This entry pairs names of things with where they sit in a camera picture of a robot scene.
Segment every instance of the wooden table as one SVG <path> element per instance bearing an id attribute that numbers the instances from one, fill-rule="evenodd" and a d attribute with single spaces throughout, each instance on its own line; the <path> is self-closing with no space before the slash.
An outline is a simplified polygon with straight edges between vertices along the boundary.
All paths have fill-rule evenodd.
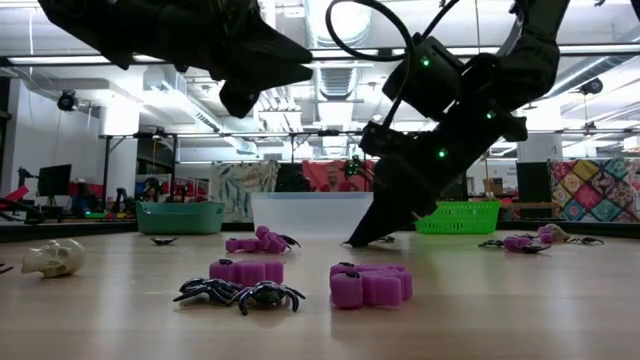
<path id="1" fill-rule="evenodd" d="M 76 276 L 0 275 L 0 359 L 640 357 L 638 242 L 558 245 L 531 256 L 476 247 L 488 238 L 407 233 L 365 250 L 339 246 L 344 239 L 298 239 L 303 249 L 280 258 L 287 284 L 308 299 L 298 313 L 251 309 L 246 317 L 171 300 L 213 260 L 267 255 L 227 255 L 220 235 L 167 247 L 133 233 L 80 238 L 88 263 Z M 17 264 L 42 243 L 0 244 L 0 262 Z M 405 264 L 415 297 L 397 310 L 334 310 L 328 271 L 339 261 Z"/>

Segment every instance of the white plastic bin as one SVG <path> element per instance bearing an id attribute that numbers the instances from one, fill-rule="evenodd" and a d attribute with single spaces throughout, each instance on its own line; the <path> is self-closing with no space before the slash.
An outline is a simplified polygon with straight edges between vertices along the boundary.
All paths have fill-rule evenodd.
<path id="1" fill-rule="evenodd" d="M 292 237 L 345 241 L 373 201 L 370 192 L 252 193 L 255 226 Z"/>

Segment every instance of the green basket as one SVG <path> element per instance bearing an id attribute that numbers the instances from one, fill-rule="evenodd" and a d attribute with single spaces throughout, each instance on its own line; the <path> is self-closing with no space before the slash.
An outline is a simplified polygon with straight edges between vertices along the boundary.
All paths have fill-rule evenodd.
<path id="1" fill-rule="evenodd" d="M 499 201 L 441 202 L 431 215 L 416 221 L 421 234 L 490 234 L 496 231 Z"/>
<path id="2" fill-rule="evenodd" d="M 138 231 L 148 235 L 204 235 L 220 232 L 224 203 L 136 203 Z"/>

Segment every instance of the ceiling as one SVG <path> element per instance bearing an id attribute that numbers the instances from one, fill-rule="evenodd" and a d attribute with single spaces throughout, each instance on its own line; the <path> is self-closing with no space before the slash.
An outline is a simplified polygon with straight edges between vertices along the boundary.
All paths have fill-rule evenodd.
<path id="1" fill-rule="evenodd" d="M 307 48 L 321 47 L 317 39 L 322 36 L 322 29 L 311 31 L 306 18 L 313 25 L 313 19 L 319 18 L 316 15 L 317 11 L 314 12 L 313 9 L 318 8 L 316 6 L 318 4 L 321 4 L 320 8 L 322 4 L 326 6 L 328 3 L 326 0 L 260 2 L 269 11 L 268 14 L 265 12 L 271 15 L 269 19 L 274 19 L 272 25 L 278 31 Z M 421 32 L 438 11 L 440 1 L 383 2 L 404 21 L 410 32 Z M 461 1 L 438 25 L 434 35 L 449 47 L 500 46 L 513 23 L 513 17 L 507 13 L 512 1 L 481 0 L 477 2 L 479 7 L 476 11 L 474 1 Z M 0 0 L 0 57 L 96 54 L 84 43 L 49 23 L 37 7 L 21 5 L 25 3 L 33 3 L 33 1 Z M 356 23 L 365 19 L 363 21 L 366 24 L 360 24 L 361 28 L 366 30 L 362 30 L 364 35 L 357 43 L 358 47 L 398 49 L 404 47 L 397 30 L 380 14 L 372 13 L 367 22 L 369 16 L 367 11 L 349 12 L 354 10 L 348 8 L 342 10 L 344 11 L 339 12 L 338 16 L 343 18 L 336 19 L 336 22 L 339 22 L 336 23 L 339 34 L 356 31 L 354 30 L 358 26 Z M 572 0 L 558 35 L 560 45 L 595 46 L 596 53 L 603 49 L 603 44 L 627 44 L 636 41 L 640 42 L 640 22 L 635 17 L 628 0 L 607 0 L 601 7 L 595 7 L 593 0 Z M 558 71 L 558 84 L 561 85 L 560 80 L 568 75 L 575 75 L 579 70 L 584 70 L 580 69 L 581 64 L 588 64 L 589 61 L 594 62 L 602 58 L 603 55 L 563 57 Z M 600 94 L 583 96 L 568 89 L 569 91 L 555 94 L 550 99 L 532 104 L 536 109 L 525 111 L 524 114 L 530 115 L 537 112 L 538 115 L 530 116 L 529 128 L 580 129 L 589 121 L 596 121 L 599 129 L 631 128 L 639 125 L 640 101 L 636 100 L 635 94 L 640 90 L 638 85 L 640 59 L 628 56 L 618 60 L 625 61 L 617 61 L 616 66 L 611 66 L 610 69 L 602 67 L 595 73 L 604 84 L 604 90 Z M 230 118 L 218 97 L 221 84 L 212 81 L 207 72 L 194 68 L 182 74 L 179 81 L 173 81 L 175 73 L 172 67 L 167 65 L 134 66 L 129 71 L 122 71 L 115 66 L 39 66 L 34 68 L 31 81 L 38 87 L 55 92 L 62 90 L 59 88 L 61 86 L 59 81 L 65 79 L 106 79 L 110 84 L 126 91 L 126 96 L 136 99 L 135 101 L 141 105 L 139 108 L 142 125 L 164 126 L 175 131 L 211 131 L 210 128 L 198 123 L 198 120 L 193 117 L 191 106 L 185 105 L 185 100 L 195 104 L 194 111 L 206 113 L 222 130 L 228 132 L 314 131 L 322 128 L 356 130 L 362 128 L 367 121 L 377 118 L 376 115 L 384 116 L 388 112 L 391 102 L 382 94 L 381 87 L 397 64 L 356 63 L 353 60 L 340 63 L 347 63 L 351 69 L 357 69 L 353 72 L 354 83 L 351 84 L 352 92 L 347 102 L 326 101 L 320 93 L 321 80 L 324 76 L 321 73 L 334 77 L 340 74 L 335 69 L 329 68 L 329 66 L 336 66 L 335 63 L 327 65 L 325 62 L 316 64 L 319 69 L 315 70 L 314 80 L 267 92 L 261 101 L 262 104 L 245 119 Z M 28 68 L 8 67 L 4 72 L 0 72 L 0 76 L 25 77 L 25 69 Z M 158 73 L 163 74 L 163 79 L 170 79 L 168 81 L 170 88 L 175 88 L 177 92 L 184 90 L 182 91 L 184 97 L 176 98 L 176 101 L 168 101 L 166 87 L 157 86 L 157 90 L 154 90 L 153 86 L 150 87 L 148 79 L 154 78 Z M 109 102 L 102 97 L 105 94 L 108 97 L 109 91 L 114 91 L 113 86 L 106 90 L 91 89 L 91 86 L 86 85 L 86 89 L 79 91 L 79 97 L 98 105 L 109 106 Z M 174 93 L 172 96 L 179 97 L 180 94 Z M 394 126 L 403 131 L 417 131 L 428 130 L 434 124 L 424 119 L 410 106 L 403 104 L 395 116 Z M 624 137 L 622 135 L 602 136 L 597 141 L 591 140 L 586 143 L 589 146 L 602 147 L 607 151 L 611 149 L 619 151 L 622 148 L 618 145 L 622 143 Z M 582 135 L 566 135 L 564 141 L 569 145 L 583 142 L 584 139 Z M 191 142 L 193 146 L 198 147 L 230 146 L 220 139 L 205 139 L 199 142 L 192 140 Z M 329 144 L 321 140 L 310 140 L 308 143 L 320 149 L 341 145 Z M 258 145 L 266 146 L 267 143 L 263 141 Z M 185 141 L 183 146 L 189 146 L 189 142 Z M 345 155 L 333 150 L 320 150 L 320 153 L 327 156 Z"/>

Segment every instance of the person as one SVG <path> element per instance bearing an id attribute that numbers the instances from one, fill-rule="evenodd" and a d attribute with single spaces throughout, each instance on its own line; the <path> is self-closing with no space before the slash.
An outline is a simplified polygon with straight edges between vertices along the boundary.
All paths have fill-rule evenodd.
<path id="1" fill-rule="evenodd" d="M 340 167 L 333 162 L 327 165 L 327 183 L 320 186 L 320 192 L 358 191 L 358 187 L 349 181 L 340 181 Z"/>

